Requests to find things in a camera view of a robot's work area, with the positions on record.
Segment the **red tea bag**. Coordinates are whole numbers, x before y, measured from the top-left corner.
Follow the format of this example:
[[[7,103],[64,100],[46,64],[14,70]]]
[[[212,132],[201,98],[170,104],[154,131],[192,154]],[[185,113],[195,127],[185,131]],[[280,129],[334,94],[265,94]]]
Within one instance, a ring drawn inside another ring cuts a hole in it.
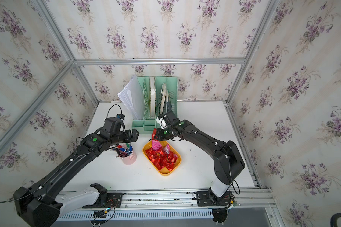
[[[170,162],[172,162],[172,163],[175,163],[177,160],[178,160],[178,155],[177,154],[175,154],[175,153],[173,153],[173,152],[171,152],[169,155],[168,155],[168,159],[169,159],[169,161]]]
[[[153,162],[153,164],[157,168],[157,170],[162,170],[163,168],[165,168],[163,161],[160,161],[159,159]]]
[[[148,159],[153,163],[159,159],[159,154],[158,152],[154,151],[152,148],[148,149],[145,151],[146,156]]]
[[[154,129],[153,129],[153,132],[152,132],[152,140],[154,140],[154,141],[157,140],[157,128],[154,128]]]
[[[175,167],[175,162],[173,160],[165,159],[163,161],[165,167],[167,168],[168,171],[172,171]]]
[[[167,160],[167,158],[168,158],[168,154],[159,154],[159,160],[160,161]]]

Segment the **yellow plastic storage tray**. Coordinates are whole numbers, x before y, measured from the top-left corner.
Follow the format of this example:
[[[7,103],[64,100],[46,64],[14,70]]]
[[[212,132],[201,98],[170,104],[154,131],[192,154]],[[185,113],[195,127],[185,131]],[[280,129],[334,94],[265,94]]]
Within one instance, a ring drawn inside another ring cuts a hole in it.
[[[156,144],[161,145],[160,149],[155,150],[152,141],[145,144],[143,154],[160,175],[169,176],[181,165],[182,157],[168,142]]]

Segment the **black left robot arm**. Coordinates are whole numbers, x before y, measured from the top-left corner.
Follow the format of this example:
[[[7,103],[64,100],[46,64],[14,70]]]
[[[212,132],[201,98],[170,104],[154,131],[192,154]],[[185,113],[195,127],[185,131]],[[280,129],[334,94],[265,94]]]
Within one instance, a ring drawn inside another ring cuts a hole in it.
[[[81,138],[74,152],[47,176],[31,185],[20,187],[13,194],[17,215],[31,227],[50,227],[56,220],[78,208],[96,205],[105,207],[108,190],[93,183],[83,190],[61,197],[61,190],[90,162],[103,152],[116,148],[121,143],[134,143],[140,133],[125,129],[125,116],[106,117],[104,125]]]

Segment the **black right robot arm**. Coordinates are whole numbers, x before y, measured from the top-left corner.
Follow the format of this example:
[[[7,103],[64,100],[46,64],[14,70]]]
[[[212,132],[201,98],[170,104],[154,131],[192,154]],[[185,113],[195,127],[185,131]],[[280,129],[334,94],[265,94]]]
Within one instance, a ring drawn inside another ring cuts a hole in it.
[[[220,141],[199,130],[188,120],[179,120],[173,111],[156,118],[160,125],[154,130],[154,139],[168,141],[175,137],[188,141],[206,152],[213,160],[217,179],[209,188],[213,200],[221,199],[236,177],[245,169],[245,162],[233,141]]]

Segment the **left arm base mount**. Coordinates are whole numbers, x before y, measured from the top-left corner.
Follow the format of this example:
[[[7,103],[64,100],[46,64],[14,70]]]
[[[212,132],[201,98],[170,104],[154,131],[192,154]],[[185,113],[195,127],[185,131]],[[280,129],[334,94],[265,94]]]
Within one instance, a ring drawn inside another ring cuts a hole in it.
[[[95,189],[99,193],[97,200],[93,204],[83,206],[83,209],[94,209],[94,208],[120,208],[123,193],[109,192],[104,186],[93,183],[90,185],[92,189]]]

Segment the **pink tea bag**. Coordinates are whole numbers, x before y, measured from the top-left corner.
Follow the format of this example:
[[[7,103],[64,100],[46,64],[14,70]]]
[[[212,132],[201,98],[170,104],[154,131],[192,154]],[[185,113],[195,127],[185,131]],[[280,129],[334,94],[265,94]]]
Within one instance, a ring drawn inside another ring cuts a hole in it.
[[[158,151],[158,150],[161,150],[163,148],[162,144],[157,140],[152,140],[151,143],[152,143],[152,149],[154,151]]]
[[[169,155],[171,153],[170,145],[167,143],[163,148],[162,148],[163,154],[164,155]]]

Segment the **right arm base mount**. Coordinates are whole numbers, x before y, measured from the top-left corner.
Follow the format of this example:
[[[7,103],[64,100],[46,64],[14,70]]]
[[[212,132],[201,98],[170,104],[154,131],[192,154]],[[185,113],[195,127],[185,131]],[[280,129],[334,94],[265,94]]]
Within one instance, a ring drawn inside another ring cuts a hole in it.
[[[221,197],[217,197],[210,190],[198,191],[193,194],[198,207],[226,207],[231,206],[235,201],[235,196],[231,191],[226,191]]]

